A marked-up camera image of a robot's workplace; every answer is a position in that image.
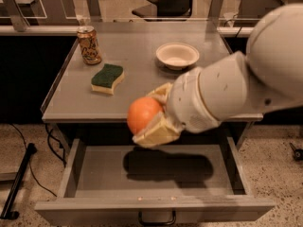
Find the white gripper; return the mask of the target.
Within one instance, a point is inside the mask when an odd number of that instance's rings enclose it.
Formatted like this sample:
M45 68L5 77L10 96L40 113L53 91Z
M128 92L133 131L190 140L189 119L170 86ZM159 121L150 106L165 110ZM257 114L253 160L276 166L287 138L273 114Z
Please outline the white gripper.
M153 148L177 140L182 131L200 133L221 125L204 103L200 90L202 72L202 67L195 67L173 84L167 82L148 93L160 104L166 104L166 114L158 113L133 137L137 145Z

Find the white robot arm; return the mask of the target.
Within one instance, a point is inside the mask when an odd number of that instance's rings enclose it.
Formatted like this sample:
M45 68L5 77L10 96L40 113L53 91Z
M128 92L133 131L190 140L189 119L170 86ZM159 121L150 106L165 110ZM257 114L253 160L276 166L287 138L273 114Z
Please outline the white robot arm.
M254 27L246 51L195 67L150 92L164 106L133 137L143 148L200 133L242 114L267 114L303 103L303 5L274 9Z

